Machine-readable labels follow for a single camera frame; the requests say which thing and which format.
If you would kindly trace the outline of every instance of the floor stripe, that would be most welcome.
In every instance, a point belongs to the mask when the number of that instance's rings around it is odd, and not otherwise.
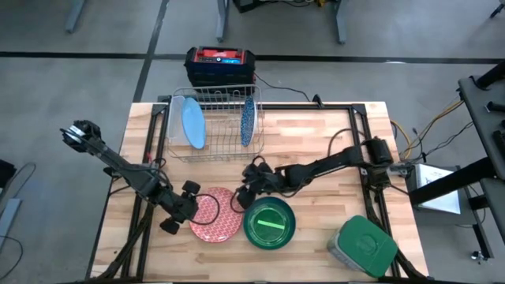
[[[159,33],[161,32],[161,27],[163,26],[163,19],[165,18],[166,6],[168,5],[168,2],[169,0],[162,0],[161,6],[159,7],[155,28],[152,31],[151,40],[149,41],[147,57],[145,58],[144,64],[142,65],[139,80],[137,81],[137,87],[135,88],[135,94],[133,95],[134,103],[139,103],[142,100],[145,84],[148,80],[149,69],[151,68],[152,59],[156,51],[156,46],[158,45]]]
[[[147,54],[138,53],[79,53],[79,52],[24,52],[0,51],[0,58],[76,58],[76,59],[151,59],[185,60],[186,54],[154,54],[161,24],[156,22]],[[498,64],[504,58],[406,58],[370,56],[317,56],[259,54],[257,61],[279,62],[356,62],[356,63],[407,63],[407,64]]]
[[[155,54],[154,60],[185,60],[185,54]],[[406,63],[406,64],[498,64],[503,58],[404,58],[365,56],[315,56],[259,54],[257,61],[278,62],[356,62],[356,63]]]
[[[146,57],[146,54],[137,53],[0,51],[0,58],[145,59]]]

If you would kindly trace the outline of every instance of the light blue plate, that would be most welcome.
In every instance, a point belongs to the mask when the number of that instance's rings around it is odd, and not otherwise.
[[[200,104],[186,98],[182,104],[182,128],[188,142],[196,149],[205,147],[205,118]]]

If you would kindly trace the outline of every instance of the blue speckled plate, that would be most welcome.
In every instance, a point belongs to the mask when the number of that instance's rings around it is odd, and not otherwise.
[[[242,120],[240,123],[240,138],[242,146],[247,147],[254,137],[254,130],[258,121],[256,103],[251,95],[245,99]]]

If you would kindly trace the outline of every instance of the wooden table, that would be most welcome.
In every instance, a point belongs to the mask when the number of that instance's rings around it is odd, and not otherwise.
[[[386,104],[381,102],[365,105],[372,135],[387,140],[391,153],[395,160],[398,160]],[[151,103],[132,105],[121,148],[121,155],[131,163],[140,163],[142,160],[151,109]],[[262,155],[272,168],[291,163],[310,163],[326,155],[328,142],[334,133],[349,127],[348,113],[342,110],[266,110]],[[332,152],[336,153],[351,145],[353,141],[350,132],[342,133],[335,139]],[[166,173],[174,185],[174,190],[179,193],[186,180],[201,184],[201,192],[215,186],[233,191],[241,184],[241,172],[250,163],[249,160],[183,163],[171,158],[168,153],[163,157],[167,160]],[[392,182],[400,188],[406,188],[400,177],[393,178]],[[111,190],[124,185],[122,180],[117,181]],[[415,268],[425,275],[428,274],[409,197],[391,189],[386,189],[384,195],[393,238]],[[104,271],[115,258],[115,253],[125,244],[133,201],[132,190],[114,194],[108,200],[93,261],[92,276]],[[356,168],[347,168],[318,178],[286,202],[294,210],[297,229],[293,240],[275,251],[265,251],[253,246],[242,229],[230,240],[219,244],[201,241],[193,234],[188,222],[181,226],[176,235],[170,235],[159,228],[159,224],[167,218],[167,213],[156,208],[144,281],[372,280],[364,273],[346,268],[326,250],[327,240],[348,218],[365,215]],[[137,267],[135,257],[132,265]]]

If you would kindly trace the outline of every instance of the green plastic container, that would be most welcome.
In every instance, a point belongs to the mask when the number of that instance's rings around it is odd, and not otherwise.
[[[384,276],[398,252],[388,234],[360,215],[347,220],[327,248],[348,267],[374,278]]]
[[[293,210],[279,198],[258,199],[245,212],[245,235],[260,249],[283,247],[291,241],[295,229]]]

